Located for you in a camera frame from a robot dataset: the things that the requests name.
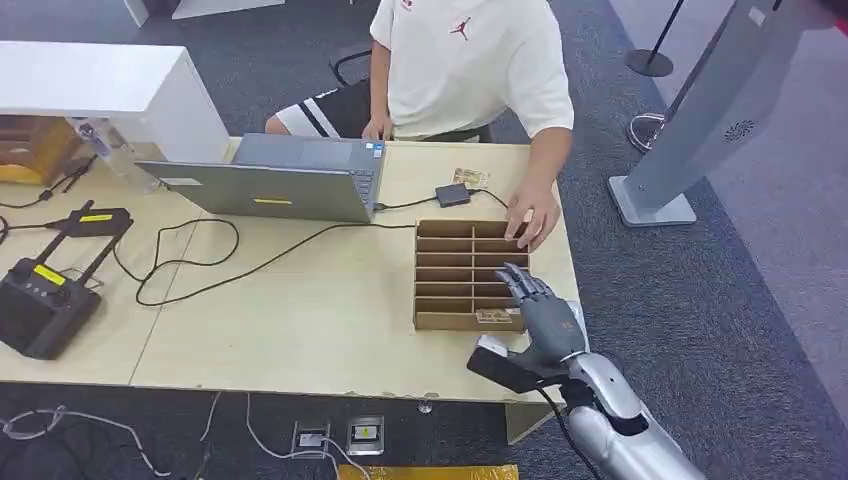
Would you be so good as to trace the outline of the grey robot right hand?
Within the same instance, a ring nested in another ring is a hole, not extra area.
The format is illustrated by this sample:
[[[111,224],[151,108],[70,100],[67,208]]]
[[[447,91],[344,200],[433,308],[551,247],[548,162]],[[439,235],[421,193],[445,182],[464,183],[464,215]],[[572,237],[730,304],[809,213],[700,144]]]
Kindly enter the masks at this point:
[[[584,328],[574,311],[545,281],[509,262],[495,274],[518,305],[530,338],[527,349],[518,355],[522,365],[557,369],[589,352]]]

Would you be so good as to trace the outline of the person's right hand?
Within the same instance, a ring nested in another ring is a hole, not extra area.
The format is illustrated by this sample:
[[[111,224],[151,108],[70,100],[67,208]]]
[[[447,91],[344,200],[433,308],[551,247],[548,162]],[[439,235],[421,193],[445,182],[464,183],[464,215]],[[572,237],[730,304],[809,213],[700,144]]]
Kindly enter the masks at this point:
[[[391,141],[394,139],[394,124],[388,115],[373,115],[362,131],[362,138],[369,141]]]

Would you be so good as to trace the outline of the person's left hand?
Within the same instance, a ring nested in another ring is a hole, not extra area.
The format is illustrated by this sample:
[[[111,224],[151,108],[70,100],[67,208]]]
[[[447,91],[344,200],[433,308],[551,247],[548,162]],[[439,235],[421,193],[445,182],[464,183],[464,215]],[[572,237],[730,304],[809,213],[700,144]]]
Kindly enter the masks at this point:
[[[560,215],[561,206],[551,183],[524,181],[508,203],[504,239],[533,252],[550,235]]]

